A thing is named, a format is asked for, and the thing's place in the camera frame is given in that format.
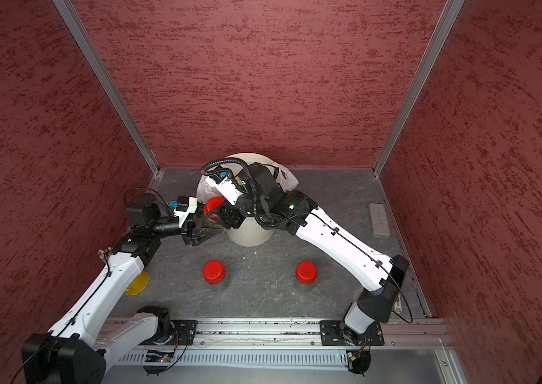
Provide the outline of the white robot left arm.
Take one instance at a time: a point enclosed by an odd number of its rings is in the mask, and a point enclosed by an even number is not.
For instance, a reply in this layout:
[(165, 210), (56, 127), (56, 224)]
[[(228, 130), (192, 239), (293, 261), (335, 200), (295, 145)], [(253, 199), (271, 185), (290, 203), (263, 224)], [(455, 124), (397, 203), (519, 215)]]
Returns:
[(45, 334), (32, 334), (21, 349), (28, 383), (100, 383), (106, 372), (142, 342), (177, 348), (179, 330), (163, 307), (144, 306), (106, 337), (100, 332), (128, 287), (142, 276), (162, 239), (180, 236), (197, 246), (218, 233), (204, 224), (205, 207), (194, 197), (165, 201), (146, 190), (125, 207), (129, 229), (102, 252), (104, 267), (79, 300)]

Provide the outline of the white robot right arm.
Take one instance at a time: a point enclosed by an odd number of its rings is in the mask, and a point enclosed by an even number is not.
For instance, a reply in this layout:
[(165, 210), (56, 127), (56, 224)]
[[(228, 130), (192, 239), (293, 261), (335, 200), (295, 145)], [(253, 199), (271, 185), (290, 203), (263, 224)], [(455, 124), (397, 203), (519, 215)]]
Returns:
[(391, 257), (366, 245), (307, 195), (293, 190), (272, 203), (266, 198), (254, 203), (247, 195), (233, 203), (216, 197), (206, 203), (204, 212), (210, 221), (226, 229), (237, 229), (252, 218), (266, 230), (284, 230), (316, 246), (350, 272), (363, 291), (341, 321), (346, 335), (361, 336), (374, 323), (389, 321), (410, 263), (400, 254)]

